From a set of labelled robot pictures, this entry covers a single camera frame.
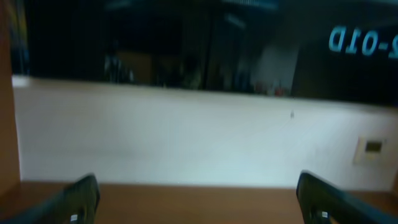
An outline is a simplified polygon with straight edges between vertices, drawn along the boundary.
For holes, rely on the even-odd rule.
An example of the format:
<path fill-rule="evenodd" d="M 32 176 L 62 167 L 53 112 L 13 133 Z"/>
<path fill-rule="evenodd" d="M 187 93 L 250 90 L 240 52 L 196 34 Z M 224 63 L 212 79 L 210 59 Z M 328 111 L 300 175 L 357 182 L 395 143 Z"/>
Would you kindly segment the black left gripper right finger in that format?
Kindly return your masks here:
<path fill-rule="evenodd" d="M 296 196 L 305 223 L 397 223 L 396 216 L 364 203 L 305 170 L 300 173 Z"/>

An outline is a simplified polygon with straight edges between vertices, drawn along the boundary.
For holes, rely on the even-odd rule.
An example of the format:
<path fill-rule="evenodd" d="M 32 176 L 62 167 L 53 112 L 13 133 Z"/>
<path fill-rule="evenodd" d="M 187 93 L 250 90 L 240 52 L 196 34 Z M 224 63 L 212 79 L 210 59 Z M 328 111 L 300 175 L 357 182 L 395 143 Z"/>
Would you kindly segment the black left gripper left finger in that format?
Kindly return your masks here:
<path fill-rule="evenodd" d="M 50 199 L 1 220 L 1 224 L 94 224 L 99 202 L 100 189 L 96 177 L 87 174 Z"/>

